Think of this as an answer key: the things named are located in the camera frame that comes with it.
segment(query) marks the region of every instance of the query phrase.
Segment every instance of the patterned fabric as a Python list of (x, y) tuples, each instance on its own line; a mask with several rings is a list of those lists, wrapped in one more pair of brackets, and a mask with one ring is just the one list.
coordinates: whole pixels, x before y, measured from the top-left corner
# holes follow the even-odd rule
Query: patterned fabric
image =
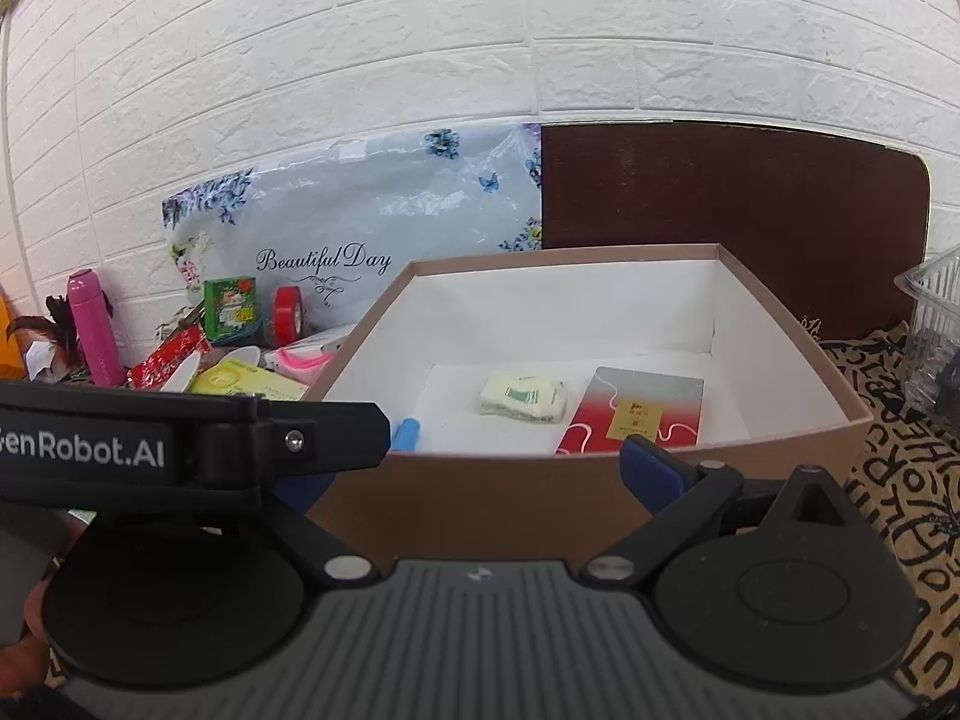
[(821, 346), (874, 413), (846, 491), (898, 558), (920, 604), (896, 678), (936, 697), (960, 678), (960, 442), (904, 403), (896, 372), (905, 337), (901, 325)]

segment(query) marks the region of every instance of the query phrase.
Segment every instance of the soap bar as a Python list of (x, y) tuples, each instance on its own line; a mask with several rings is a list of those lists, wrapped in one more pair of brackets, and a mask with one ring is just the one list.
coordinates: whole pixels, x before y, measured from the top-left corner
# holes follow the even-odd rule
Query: soap bar
[(494, 372), (480, 391), (480, 413), (531, 422), (557, 422), (566, 411), (563, 383), (541, 376)]
[(218, 278), (203, 282), (203, 331), (212, 343), (241, 338), (260, 324), (256, 279)]

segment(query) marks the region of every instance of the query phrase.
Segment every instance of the pink thermos bottle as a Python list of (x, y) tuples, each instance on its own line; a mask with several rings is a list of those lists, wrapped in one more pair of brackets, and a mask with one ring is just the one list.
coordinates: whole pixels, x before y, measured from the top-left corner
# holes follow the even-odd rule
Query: pink thermos bottle
[(127, 378), (110, 327), (100, 279), (90, 268), (77, 271), (66, 283), (66, 299), (73, 311), (83, 357), (97, 386), (118, 386)]

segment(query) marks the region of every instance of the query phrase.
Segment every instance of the gold label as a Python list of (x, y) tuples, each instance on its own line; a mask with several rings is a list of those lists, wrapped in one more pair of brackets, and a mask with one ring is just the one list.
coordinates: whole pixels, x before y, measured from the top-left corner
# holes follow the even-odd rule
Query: gold label
[(652, 401), (623, 398), (616, 402), (613, 420), (607, 431), (608, 439), (624, 440), (627, 436), (640, 434), (647, 440), (656, 440), (659, 420), (664, 415), (664, 406)]

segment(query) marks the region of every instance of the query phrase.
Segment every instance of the round black disc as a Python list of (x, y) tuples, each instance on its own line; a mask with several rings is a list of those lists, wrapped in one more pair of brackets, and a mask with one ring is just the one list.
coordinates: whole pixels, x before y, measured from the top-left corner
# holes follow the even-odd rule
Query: round black disc
[(656, 608), (680, 649), (740, 682), (789, 692), (866, 683), (899, 661), (916, 601), (882, 543), (861, 533), (803, 523), (708, 541), (664, 568)]
[(43, 624), (73, 669), (118, 686), (175, 688), (259, 661), (303, 608), (299, 574), (256, 543), (94, 525), (51, 581)]

